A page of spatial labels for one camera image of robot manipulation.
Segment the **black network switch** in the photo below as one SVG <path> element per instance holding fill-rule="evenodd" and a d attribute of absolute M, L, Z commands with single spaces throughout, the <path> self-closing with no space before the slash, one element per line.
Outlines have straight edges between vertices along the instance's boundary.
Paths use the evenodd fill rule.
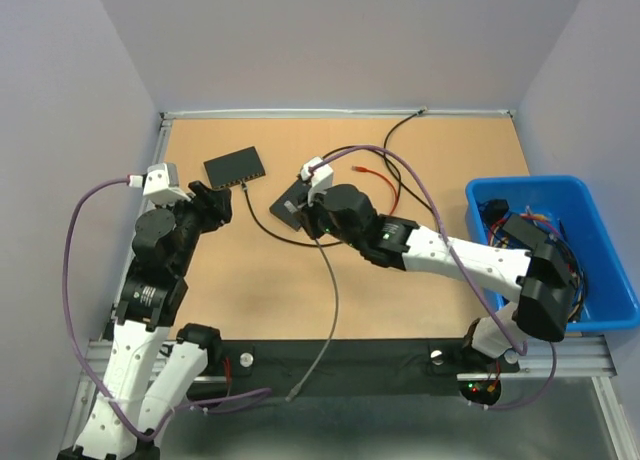
<path fill-rule="evenodd" d="M 294 231 L 302 227 L 294 215 L 293 207 L 300 208 L 306 201 L 310 185 L 301 180 L 294 181 L 269 207 L 270 214 Z"/>
<path fill-rule="evenodd" d="M 214 190 L 240 185 L 266 175 L 254 146 L 207 160 L 204 169 Z"/>

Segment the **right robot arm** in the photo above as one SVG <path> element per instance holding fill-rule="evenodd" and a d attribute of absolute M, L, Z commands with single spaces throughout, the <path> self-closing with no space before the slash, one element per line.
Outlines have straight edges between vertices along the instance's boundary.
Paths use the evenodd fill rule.
<path fill-rule="evenodd" d="M 564 340 L 577 288 L 558 249 L 546 242 L 532 249 L 501 249 L 444 236 L 412 220 L 383 215 L 350 184 L 314 196 L 299 195 L 286 210 L 313 240 L 338 239 L 370 263 L 405 272 L 465 281 L 482 296 L 507 299 L 472 322 L 460 346 L 463 364 L 482 370 L 512 349 L 524 353 L 530 338 Z"/>

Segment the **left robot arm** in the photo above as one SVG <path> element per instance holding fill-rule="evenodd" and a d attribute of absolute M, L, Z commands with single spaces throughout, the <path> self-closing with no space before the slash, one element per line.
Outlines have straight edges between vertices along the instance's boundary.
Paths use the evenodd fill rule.
<path fill-rule="evenodd" d="M 220 332 L 188 324 L 162 371 L 152 374 L 186 295 L 186 274 L 200 237 L 231 221 L 231 192 L 200 181 L 182 190 L 156 174 L 129 175 L 90 189 L 71 219 L 78 219 L 94 194 L 117 185 L 142 190 L 153 207 L 134 227 L 133 258 L 116 305 L 104 374 L 98 375 L 80 351 L 74 353 L 98 393 L 79 436 L 59 452 L 61 459 L 159 458 L 166 426 L 186 408 L 183 400 L 196 376 L 222 364 Z"/>

